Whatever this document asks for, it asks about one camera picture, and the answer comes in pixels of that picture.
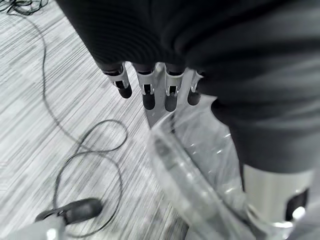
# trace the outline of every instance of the black cable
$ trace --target black cable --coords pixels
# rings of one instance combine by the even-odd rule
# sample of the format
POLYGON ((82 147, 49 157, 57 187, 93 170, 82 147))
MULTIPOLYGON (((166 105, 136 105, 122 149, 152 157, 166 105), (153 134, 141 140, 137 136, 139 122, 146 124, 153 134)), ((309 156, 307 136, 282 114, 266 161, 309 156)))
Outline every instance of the black cable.
POLYGON ((49 0, 0 0, 0 12, 7 14, 16 12, 30 16, 48 4, 49 0))
POLYGON ((71 234, 71 233, 68 233, 68 235, 70 237, 73 237, 73 238, 86 238, 86 237, 89 237, 89 236, 92 236, 94 234, 96 234, 97 232, 101 231, 102 229, 104 229, 113 219, 114 217, 116 216, 116 213, 118 212, 119 210, 119 207, 120 207, 120 203, 121 203, 121 200, 122 200, 122 197, 123 197, 123 179, 122 179, 122 174, 121 174, 121 170, 120 170, 120 167, 119 165, 113 160, 111 159, 110 157, 106 156, 107 153, 109 152, 113 152, 119 148, 121 148, 127 141, 128 139, 128 129, 127 127, 119 120, 114 120, 114 119, 107 119, 107 120, 103 120, 103 121, 100 121, 98 122, 97 124, 95 124, 92 128, 90 128, 85 134, 84 136, 79 140, 79 139, 76 139, 75 137, 73 137, 63 126, 62 124, 60 123, 60 121, 58 120, 58 118, 55 116, 55 114, 53 113, 53 111, 51 110, 51 107, 48 103, 48 100, 47 100, 47 78, 46 78, 46 71, 45 71, 45 65, 46 65, 46 58, 47 58, 47 45, 46 45, 46 41, 45 41, 45 38, 42 34, 42 32, 40 31, 40 29, 38 28, 38 26, 33 23, 31 20, 29 20, 27 17, 25 17, 24 15, 19 15, 19 14, 14 14, 14 13, 8 13, 8 15, 11 15, 11 16, 17 16, 17 17, 20 17, 20 18, 23 18, 25 19, 26 21, 28 21, 33 27, 34 29, 37 31, 39 37, 41 38, 42 40, 42 44, 43 44, 43 58, 42 58, 42 100, 43 100, 43 103, 49 113, 49 115, 52 117, 53 121, 55 122, 55 124, 57 125, 57 127, 59 127, 62 132, 68 137, 70 138, 71 140, 73 140, 75 143, 77 143, 77 148, 74 152, 74 154, 72 156, 70 156, 66 162, 64 163, 64 165, 62 166, 62 168, 60 169, 57 177, 56 177, 56 180, 55 180, 55 185, 54 185, 54 192, 53 192, 53 199, 52 199, 52 204, 53 204, 53 208, 56 209, 58 208, 58 204, 57 204, 57 199, 58 199, 58 190, 59 190, 59 185, 60 185, 60 181, 61 181, 61 176, 62 176, 62 173, 63 171, 65 170, 65 168, 69 165, 69 163, 76 157, 78 156, 82 156, 82 155, 88 155, 88 154, 96 154, 96 155, 99 155, 105 159, 107 159, 108 161, 110 161, 114 166, 115 168, 117 169, 117 175, 118 175, 118 182, 119 182, 119 197, 118 197, 118 201, 117 201, 117 204, 116 204, 116 207, 111 215, 111 217, 98 229, 90 232, 90 233, 87 233, 87 234, 83 234, 83 235, 74 235, 74 234, 71 234), (125 138, 124 140, 116 147, 114 148, 110 148, 110 149, 91 149, 90 147, 84 145, 84 141, 87 139, 87 137, 93 132, 93 130, 100 126, 101 124, 104 124, 104 123, 116 123, 118 125, 120 125, 124 131, 125 131, 125 138), (86 151, 83 151, 83 152, 79 152, 80 148, 84 148, 86 151))

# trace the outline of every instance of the black sleeve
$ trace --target black sleeve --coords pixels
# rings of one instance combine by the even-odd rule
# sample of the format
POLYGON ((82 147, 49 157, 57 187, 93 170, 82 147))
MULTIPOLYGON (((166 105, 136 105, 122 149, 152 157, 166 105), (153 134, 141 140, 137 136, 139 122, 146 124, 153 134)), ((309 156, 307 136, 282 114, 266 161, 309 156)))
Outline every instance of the black sleeve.
POLYGON ((320 1, 57 0, 98 65, 186 64, 240 161, 272 172, 320 158, 320 1))

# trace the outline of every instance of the gray striped carpet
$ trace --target gray striped carpet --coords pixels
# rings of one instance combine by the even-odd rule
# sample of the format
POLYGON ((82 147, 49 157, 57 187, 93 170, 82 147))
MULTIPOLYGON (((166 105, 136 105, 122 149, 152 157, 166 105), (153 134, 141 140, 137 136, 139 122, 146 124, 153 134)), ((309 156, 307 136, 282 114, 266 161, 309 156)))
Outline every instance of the gray striped carpet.
MULTIPOLYGON (((125 145, 109 154, 123 175, 120 209, 107 228, 87 239, 182 240, 186 226, 164 198, 146 155, 149 127, 132 66, 126 64, 133 90, 126 100, 97 68, 54 1, 28 18, 45 37, 47 98, 63 126, 77 139, 105 119, 121 120, 129 131, 125 145)), ((55 177, 76 146, 42 102, 42 57, 42 42, 34 28, 22 18, 1 14, 0 238, 52 207, 55 177)), ((119 126, 106 123, 85 144, 109 149, 124 137, 119 126)), ((87 197, 104 203, 99 217, 68 226, 70 233, 88 233, 110 217, 119 197, 116 172, 107 159, 96 155, 78 157, 67 167, 59 205, 87 197)))

